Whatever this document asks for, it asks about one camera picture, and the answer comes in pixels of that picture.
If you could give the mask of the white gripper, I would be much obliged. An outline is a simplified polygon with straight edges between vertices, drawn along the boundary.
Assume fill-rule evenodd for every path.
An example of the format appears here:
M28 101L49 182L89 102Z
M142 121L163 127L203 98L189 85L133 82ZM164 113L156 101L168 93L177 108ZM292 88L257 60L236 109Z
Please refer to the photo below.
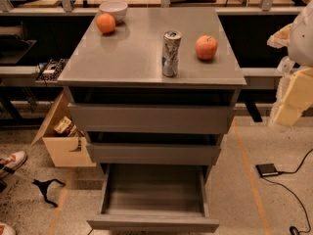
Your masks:
M313 4L308 4L294 19L272 34L267 45L287 47L289 57L301 67L293 74L284 75L277 89L277 101L272 109L272 123L293 126L313 105Z

